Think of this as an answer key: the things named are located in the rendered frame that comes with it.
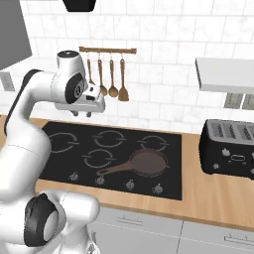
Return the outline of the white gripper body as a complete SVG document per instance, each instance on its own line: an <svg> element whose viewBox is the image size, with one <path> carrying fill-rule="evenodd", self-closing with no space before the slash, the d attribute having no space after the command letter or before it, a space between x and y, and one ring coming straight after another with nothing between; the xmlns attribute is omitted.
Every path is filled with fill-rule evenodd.
<svg viewBox="0 0 254 254"><path fill-rule="evenodd" d="M105 110L105 100L103 95L100 95L95 100L87 100L86 96L83 95L73 104L56 103L55 107L58 110L102 113Z"/></svg>

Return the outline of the wooden hanging ladle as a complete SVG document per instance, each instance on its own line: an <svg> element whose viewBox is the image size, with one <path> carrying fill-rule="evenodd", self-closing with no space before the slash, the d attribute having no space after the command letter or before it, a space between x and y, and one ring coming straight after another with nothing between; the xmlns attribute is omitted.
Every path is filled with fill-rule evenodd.
<svg viewBox="0 0 254 254"><path fill-rule="evenodd" d="M100 79L100 90L101 90L101 94L103 96L107 95L107 89L106 87L103 85L103 78L102 78L102 60L100 58L100 56L98 55L98 71L99 71L99 79Z"/></svg>

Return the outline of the wooden hanging spoon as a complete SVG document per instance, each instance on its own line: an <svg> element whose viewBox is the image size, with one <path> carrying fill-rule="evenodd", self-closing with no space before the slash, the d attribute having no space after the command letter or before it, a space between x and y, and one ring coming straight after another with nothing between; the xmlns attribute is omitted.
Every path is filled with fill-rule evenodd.
<svg viewBox="0 0 254 254"><path fill-rule="evenodd" d="M111 76L111 86L108 89L108 93L111 97L118 96L118 89L114 85L114 61L110 59L110 76Z"/></svg>

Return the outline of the wooden hanging fork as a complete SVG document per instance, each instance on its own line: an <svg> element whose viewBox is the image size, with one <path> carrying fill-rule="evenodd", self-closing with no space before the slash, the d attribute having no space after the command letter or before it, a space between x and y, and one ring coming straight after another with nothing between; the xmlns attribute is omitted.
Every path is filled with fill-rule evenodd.
<svg viewBox="0 0 254 254"><path fill-rule="evenodd" d="M90 63L89 53L87 53L87 68L88 68L88 74L89 74L89 83L95 85L95 82L93 81L91 76L91 63Z"/></svg>

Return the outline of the wooden hanging spatula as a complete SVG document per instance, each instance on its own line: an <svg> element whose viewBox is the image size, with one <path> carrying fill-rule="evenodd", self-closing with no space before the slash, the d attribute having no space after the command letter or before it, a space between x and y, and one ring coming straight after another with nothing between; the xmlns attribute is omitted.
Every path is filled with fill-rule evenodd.
<svg viewBox="0 0 254 254"><path fill-rule="evenodd" d="M125 87L125 61L124 59L120 60L120 71L121 71L121 87L119 90L118 99L120 101L128 101L129 100L129 94Z"/></svg>

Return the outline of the black hob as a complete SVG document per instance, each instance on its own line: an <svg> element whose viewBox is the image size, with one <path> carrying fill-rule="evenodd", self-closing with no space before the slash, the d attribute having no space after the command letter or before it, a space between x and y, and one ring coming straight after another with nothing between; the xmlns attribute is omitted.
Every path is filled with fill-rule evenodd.
<svg viewBox="0 0 254 254"><path fill-rule="evenodd" d="M182 136L180 134L149 132L49 122L44 126L52 144L52 152L40 175L42 180L124 191L142 195L180 200L182 198ZM95 181L97 172L127 162L140 149L153 149L163 153L168 164L161 175L145 178L133 171L104 176L103 185ZM69 175L78 173L71 181ZM132 180L132 190L126 184ZM160 184L163 192L153 193Z"/></svg>

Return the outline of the brown frying pan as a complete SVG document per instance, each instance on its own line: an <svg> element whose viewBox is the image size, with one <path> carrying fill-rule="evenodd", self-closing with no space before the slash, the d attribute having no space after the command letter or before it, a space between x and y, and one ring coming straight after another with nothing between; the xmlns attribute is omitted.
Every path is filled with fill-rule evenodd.
<svg viewBox="0 0 254 254"><path fill-rule="evenodd" d="M133 171L142 177L156 177L167 167L166 156L153 149L140 149L135 151L126 163L118 166L102 169L97 172L99 176L105 176L123 171Z"/></svg>

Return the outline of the black range hood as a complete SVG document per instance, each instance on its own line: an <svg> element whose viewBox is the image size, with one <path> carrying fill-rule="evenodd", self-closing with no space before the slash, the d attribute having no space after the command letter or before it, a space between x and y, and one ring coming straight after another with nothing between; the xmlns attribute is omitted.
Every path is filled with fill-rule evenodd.
<svg viewBox="0 0 254 254"><path fill-rule="evenodd" d="M69 12L92 12L96 0L63 0Z"/></svg>

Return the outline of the grey drawer front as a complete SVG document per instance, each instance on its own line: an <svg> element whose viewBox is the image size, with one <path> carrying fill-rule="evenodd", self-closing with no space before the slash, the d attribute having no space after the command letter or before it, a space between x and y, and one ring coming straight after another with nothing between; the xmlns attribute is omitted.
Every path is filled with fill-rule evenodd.
<svg viewBox="0 0 254 254"><path fill-rule="evenodd" d="M143 226L130 225L126 223L118 222L117 217L125 215L129 218L139 217L143 221ZM156 215L149 215L144 213L113 209L107 207L101 207L100 213L96 219L97 222L107 225L114 225L129 229L136 229L144 232L151 232L166 236L179 237L181 235L183 222L178 219L171 219L167 217L161 217Z"/></svg>
<svg viewBox="0 0 254 254"><path fill-rule="evenodd" d="M178 254L254 254L254 246L224 241L229 234L254 240L254 232L185 221Z"/></svg>

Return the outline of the grey cupboard door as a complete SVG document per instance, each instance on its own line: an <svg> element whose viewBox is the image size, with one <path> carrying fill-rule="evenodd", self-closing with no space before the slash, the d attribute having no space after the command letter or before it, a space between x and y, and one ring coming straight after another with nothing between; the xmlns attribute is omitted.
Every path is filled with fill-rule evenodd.
<svg viewBox="0 0 254 254"><path fill-rule="evenodd" d="M139 229L91 223L89 232L101 254L177 254L179 239Z"/></svg>

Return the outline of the black toaster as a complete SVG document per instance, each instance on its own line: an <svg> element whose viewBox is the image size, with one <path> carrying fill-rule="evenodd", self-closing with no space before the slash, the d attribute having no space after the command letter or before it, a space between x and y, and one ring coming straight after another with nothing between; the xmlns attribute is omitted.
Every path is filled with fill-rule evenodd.
<svg viewBox="0 0 254 254"><path fill-rule="evenodd" d="M199 144L201 169L254 181L254 123L207 119Z"/></svg>

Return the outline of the wooden tool rail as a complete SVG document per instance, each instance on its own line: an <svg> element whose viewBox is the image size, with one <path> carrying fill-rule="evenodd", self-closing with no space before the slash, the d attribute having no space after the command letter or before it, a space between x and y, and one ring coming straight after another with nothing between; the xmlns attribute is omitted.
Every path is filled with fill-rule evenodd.
<svg viewBox="0 0 254 254"><path fill-rule="evenodd" d="M79 51L83 53L109 53L109 54L137 54L137 49L111 49L111 48L86 48L79 47Z"/></svg>

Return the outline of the grey wall outlet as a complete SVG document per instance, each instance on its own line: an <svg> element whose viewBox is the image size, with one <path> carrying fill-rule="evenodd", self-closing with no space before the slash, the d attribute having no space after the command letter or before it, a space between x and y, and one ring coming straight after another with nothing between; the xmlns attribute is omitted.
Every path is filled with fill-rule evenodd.
<svg viewBox="0 0 254 254"><path fill-rule="evenodd" d="M5 91L14 91L15 87L11 78L11 74L8 71L0 71L0 80Z"/></svg>
<svg viewBox="0 0 254 254"><path fill-rule="evenodd" d="M242 108L244 110L254 110L254 95L253 94L246 94Z"/></svg>
<svg viewBox="0 0 254 254"><path fill-rule="evenodd" d="M225 98L224 107L231 109L239 109L243 95L240 93L228 93Z"/></svg>

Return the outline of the grey wall cupboard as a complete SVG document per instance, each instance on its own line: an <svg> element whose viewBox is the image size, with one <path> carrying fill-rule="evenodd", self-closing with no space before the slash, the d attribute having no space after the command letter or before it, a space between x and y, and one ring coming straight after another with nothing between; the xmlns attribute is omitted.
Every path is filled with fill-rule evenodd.
<svg viewBox="0 0 254 254"><path fill-rule="evenodd" d="M32 55L19 0L0 0L0 70Z"/></svg>

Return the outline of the white wall shelf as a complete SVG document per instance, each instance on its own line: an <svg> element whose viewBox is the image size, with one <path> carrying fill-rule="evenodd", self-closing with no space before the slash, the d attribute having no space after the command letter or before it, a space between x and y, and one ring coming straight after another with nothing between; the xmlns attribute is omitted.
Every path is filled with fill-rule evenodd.
<svg viewBox="0 0 254 254"><path fill-rule="evenodd" d="M196 58L201 91L254 94L254 60Z"/></svg>

